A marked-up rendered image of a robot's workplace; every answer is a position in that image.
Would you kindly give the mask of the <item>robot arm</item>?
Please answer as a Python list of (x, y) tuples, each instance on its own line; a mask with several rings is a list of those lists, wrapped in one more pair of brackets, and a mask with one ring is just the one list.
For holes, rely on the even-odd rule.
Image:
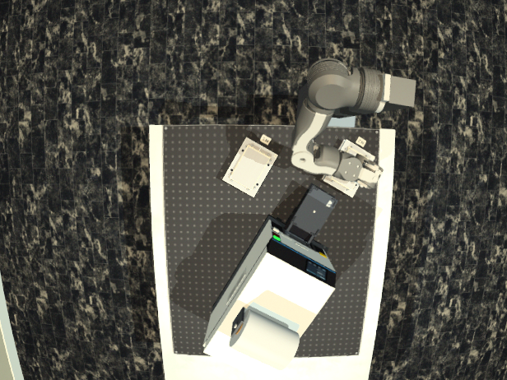
[(382, 174), (379, 169), (367, 163), (363, 166), (354, 155), (313, 139), (327, 128), (334, 109), (355, 106), (359, 110), (381, 112), (389, 101), (391, 75), (363, 67), (348, 71), (343, 62), (323, 58), (311, 65), (307, 78), (309, 93), (291, 135), (292, 164), (310, 174), (331, 175), (349, 182), (357, 180), (360, 187), (374, 189)]

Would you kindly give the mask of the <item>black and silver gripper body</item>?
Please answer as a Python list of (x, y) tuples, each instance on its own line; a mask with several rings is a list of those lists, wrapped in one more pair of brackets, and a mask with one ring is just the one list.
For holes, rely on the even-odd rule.
[(363, 161), (364, 161), (364, 162), (366, 162), (366, 163), (368, 163), (368, 164), (370, 164), (370, 163), (371, 163), (371, 165), (373, 165), (373, 164), (374, 164), (373, 166), (374, 166), (376, 169), (381, 170), (381, 172), (383, 173), (384, 169), (383, 169), (383, 168), (381, 168), (379, 165), (377, 165), (374, 161), (369, 160), (368, 158), (366, 158), (366, 157), (364, 157), (363, 155), (358, 154), (358, 153), (356, 154), (356, 158), (358, 158), (358, 159), (361, 161), (361, 163), (362, 163), (362, 165), (363, 165), (363, 166), (364, 166), (364, 164), (365, 164), (365, 163), (363, 163)]

